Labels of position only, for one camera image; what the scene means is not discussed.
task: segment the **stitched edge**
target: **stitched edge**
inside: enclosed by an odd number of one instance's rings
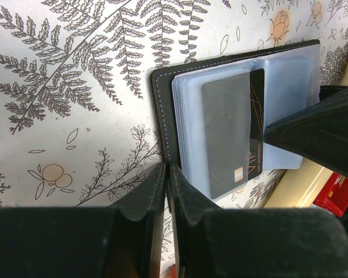
[[[304,45],[303,47],[307,47],[307,46],[311,46],[311,45],[317,45],[317,43],[315,43],[315,42],[314,42],[314,43],[308,43],[308,44]],[[248,59],[248,58],[263,57],[263,56],[266,56],[266,55],[269,55],[269,54],[272,54],[272,53],[273,53],[273,54],[276,54],[276,53],[279,53],[279,52],[285,52],[285,51],[289,51],[289,50],[293,50],[293,49],[297,49],[297,48],[303,48],[303,47],[302,47],[302,46],[295,46],[295,47],[289,47],[289,48],[287,48],[287,49],[273,50],[273,51],[266,52],[264,55],[254,54],[254,55],[245,56],[245,57],[239,57],[239,58],[234,58],[234,59],[230,59],[230,60],[222,61],[222,62],[218,62],[218,63],[212,63],[212,64],[207,64],[207,65],[202,65],[202,66],[200,66],[200,67],[182,69],[182,70],[180,70],[180,71],[167,72],[167,73],[165,73],[165,74],[160,74],[160,75],[156,76],[157,96],[158,96],[158,102],[160,103],[160,110],[161,110],[162,121],[163,121],[163,123],[164,123],[165,141],[166,141],[166,149],[168,150],[169,163],[171,163],[171,160],[170,160],[170,151],[169,151],[169,138],[168,138],[168,133],[167,133],[167,131],[166,131],[166,123],[165,123],[164,111],[163,111],[163,109],[162,109],[160,90],[159,90],[159,88],[158,88],[158,78],[159,78],[159,77],[162,77],[162,76],[165,76],[165,75],[169,75],[169,74],[176,74],[176,73],[178,73],[178,72],[184,72],[184,71],[197,70],[197,69],[200,69],[200,68],[206,68],[206,67],[210,67],[210,66],[212,66],[212,65],[221,65],[221,64],[225,64],[225,63],[235,62],[235,61],[238,61],[238,60],[245,60],[245,59]]]

